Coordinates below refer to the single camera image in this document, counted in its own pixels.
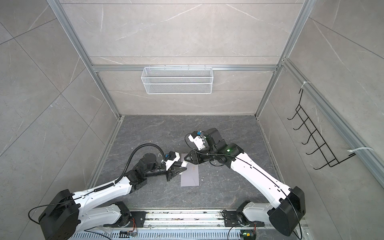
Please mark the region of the grey purple envelope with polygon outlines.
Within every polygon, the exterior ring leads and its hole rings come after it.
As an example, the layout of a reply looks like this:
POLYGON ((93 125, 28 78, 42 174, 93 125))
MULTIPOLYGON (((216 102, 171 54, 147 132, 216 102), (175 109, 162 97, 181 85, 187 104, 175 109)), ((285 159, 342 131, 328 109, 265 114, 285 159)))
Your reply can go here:
POLYGON ((181 187, 197 187, 200 185, 199 166, 185 162, 186 170, 181 173, 181 187))

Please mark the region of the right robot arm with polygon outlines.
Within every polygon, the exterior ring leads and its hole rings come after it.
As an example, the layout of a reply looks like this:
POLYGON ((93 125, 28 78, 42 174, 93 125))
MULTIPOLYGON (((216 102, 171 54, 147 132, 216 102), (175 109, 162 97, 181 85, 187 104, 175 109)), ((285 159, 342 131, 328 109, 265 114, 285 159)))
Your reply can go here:
POLYGON ((263 207, 251 201, 243 202, 237 209, 236 226, 248 226, 253 222, 271 224, 287 237, 301 227, 306 203, 299 187, 291 188, 274 178, 237 144, 226 143, 216 128, 188 133, 185 142, 191 149, 184 158, 186 162, 199 165, 217 161, 244 177, 268 200, 263 207))

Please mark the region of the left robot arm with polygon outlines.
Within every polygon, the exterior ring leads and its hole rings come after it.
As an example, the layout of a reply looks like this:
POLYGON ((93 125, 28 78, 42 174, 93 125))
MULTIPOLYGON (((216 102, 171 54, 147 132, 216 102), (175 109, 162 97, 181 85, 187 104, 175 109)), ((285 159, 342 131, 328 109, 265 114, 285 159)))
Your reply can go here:
POLYGON ((46 240, 67 240, 73 234, 95 227, 125 227, 132 223, 131 212, 123 202, 107 207, 103 204, 131 194, 147 184, 149 177, 164 175, 167 181, 187 169, 179 153, 170 152, 158 162, 154 154, 145 154, 120 180, 98 187, 71 193, 59 192, 39 216, 46 240))

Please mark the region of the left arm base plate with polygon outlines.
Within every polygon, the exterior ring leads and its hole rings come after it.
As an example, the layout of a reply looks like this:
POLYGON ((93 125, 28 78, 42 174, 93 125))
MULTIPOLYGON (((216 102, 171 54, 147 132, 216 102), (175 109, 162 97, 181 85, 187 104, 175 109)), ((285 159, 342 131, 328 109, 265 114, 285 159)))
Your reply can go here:
POLYGON ((143 228, 146 220, 147 212, 145 211, 133 211, 130 212, 130 217, 126 228, 133 228, 134 224, 136 228, 143 228))

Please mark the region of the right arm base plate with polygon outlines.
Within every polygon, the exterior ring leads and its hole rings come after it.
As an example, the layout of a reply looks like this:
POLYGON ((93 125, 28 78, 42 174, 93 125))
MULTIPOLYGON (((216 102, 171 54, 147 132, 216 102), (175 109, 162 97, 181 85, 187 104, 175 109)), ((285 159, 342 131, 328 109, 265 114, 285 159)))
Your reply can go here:
POLYGON ((221 214, 224 219, 225 227, 234 227, 240 223, 236 211, 223 210, 221 214))

